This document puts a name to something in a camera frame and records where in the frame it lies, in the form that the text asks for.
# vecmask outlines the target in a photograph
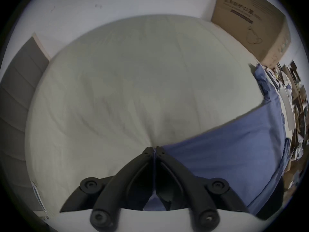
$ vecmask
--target white wall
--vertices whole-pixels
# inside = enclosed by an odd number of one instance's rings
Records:
[[[288,20],[291,45],[280,64],[295,61],[306,90],[309,90],[309,64],[296,28],[278,0],[267,0],[281,10]],[[35,32],[48,54],[103,24],[122,18],[147,14],[179,14],[210,21],[216,0],[32,0],[25,9],[7,46],[0,69],[0,79],[21,46]]]

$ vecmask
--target bed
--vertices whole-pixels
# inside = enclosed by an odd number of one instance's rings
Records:
[[[84,178],[258,108],[257,63],[221,28],[187,16],[124,19],[69,44],[43,73],[25,125],[29,178],[48,216]]]

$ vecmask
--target cluttered shelf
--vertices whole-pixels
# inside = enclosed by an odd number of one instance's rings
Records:
[[[265,71],[271,76],[274,86],[277,86],[277,91],[286,108],[289,129],[293,129],[290,160],[283,175],[283,205],[285,205],[293,196],[309,160],[309,145],[307,145],[309,139],[307,131],[309,125],[308,99],[293,61],[288,66],[281,67],[278,64],[273,69],[266,68]]]

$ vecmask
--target blue bedsheet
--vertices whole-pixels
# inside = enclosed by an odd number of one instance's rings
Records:
[[[290,139],[286,138],[279,96],[261,65],[254,77],[264,94],[260,107],[218,129],[163,148],[195,176],[227,180],[256,215],[288,163]],[[144,210],[164,207],[153,196]]]

